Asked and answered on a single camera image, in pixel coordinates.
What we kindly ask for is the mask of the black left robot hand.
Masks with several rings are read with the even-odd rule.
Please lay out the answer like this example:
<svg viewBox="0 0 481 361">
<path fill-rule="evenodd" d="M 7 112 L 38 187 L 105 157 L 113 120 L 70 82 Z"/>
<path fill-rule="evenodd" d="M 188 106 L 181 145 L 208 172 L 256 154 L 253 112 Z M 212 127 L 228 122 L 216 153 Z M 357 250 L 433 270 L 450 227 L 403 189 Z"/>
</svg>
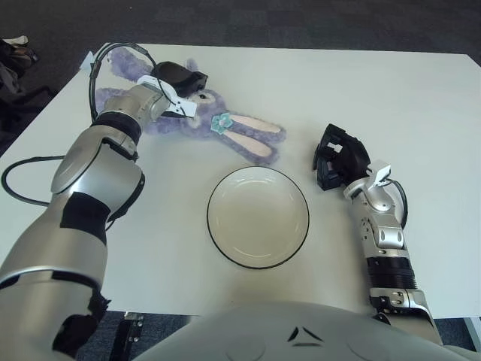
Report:
<svg viewBox="0 0 481 361">
<path fill-rule="evenodd" d="M 160 62 L 153 67 L 150 75 L 170 84 L 182 98 L 188 98 L 204 89 L 208 79 L 206 74 L 198 70 L 194 59 L 187 59 L 185 65 L 169 61 Z"/>
</svg>

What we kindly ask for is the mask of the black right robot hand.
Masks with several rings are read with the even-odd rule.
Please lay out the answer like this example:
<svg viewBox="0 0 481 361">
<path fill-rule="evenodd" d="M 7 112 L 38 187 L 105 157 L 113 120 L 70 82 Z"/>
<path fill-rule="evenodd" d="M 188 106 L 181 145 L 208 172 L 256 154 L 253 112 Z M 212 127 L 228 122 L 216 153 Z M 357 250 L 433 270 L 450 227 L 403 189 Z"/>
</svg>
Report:
<svg viewBox="0 0 481 361">
<path fill-rule="evenodd" d="M 322 190 L 331 190 L 367 176 L 371 163 L 363 143 L 329 123 L 317 145 L 312 169 Z"/>
</svg>

